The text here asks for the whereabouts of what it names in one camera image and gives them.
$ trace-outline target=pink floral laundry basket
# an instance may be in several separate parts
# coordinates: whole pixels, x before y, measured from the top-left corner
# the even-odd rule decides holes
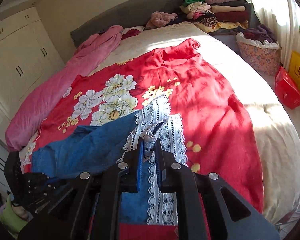
[[[279,71],[281,66],[280,49],[261,49],[240,41],[237,44],[241,57],[257,72],[275,76]]]

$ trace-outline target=blue garment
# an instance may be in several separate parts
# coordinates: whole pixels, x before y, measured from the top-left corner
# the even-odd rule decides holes
[[[116,163],[136,125],[136,112],[102,126],[78,126],[62,141],[52,142],[32,154],[32,172],[63,179],[75,178],[83,171],[98,174]],[[142,169],[141,191],[122,193],[120,222],[146,224],[150,187],[149,162]]]

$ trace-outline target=laundry basket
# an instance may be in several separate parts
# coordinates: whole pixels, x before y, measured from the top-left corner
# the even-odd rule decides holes
[[[241,57],[257,72],[275,76],[279,71],[280,45],[265,41],[263,45],[260,41],[246,39],[243,33],[237,34],[237,45],[241,52]]]

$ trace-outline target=red floral blanket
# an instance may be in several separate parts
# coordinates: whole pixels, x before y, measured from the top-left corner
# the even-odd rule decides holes
[[[78,125],[103,125],[165,93],[171,114],[181,114],[192,171],[220,174],[261,212],[262,169],[250,116],[225,77],[196,52],[199,46],[187,39],[90,77],[77,76],[42,122],[25,171],[31,170],[33,151],[65,139]]]

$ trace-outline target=green folded cloth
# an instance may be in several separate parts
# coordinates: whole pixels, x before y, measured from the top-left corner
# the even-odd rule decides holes
[[[28,223],[18,217],[12,210],[10,195],[7,198],[6,208],[0,214],[0,221],[15,239],[17,239],[21,229]]]
[[[182,4],[184,7],[187,7],[189,4],[192,4],[194,2],[202,2],[204,3],[205,0],[185,0],[184,3]]]

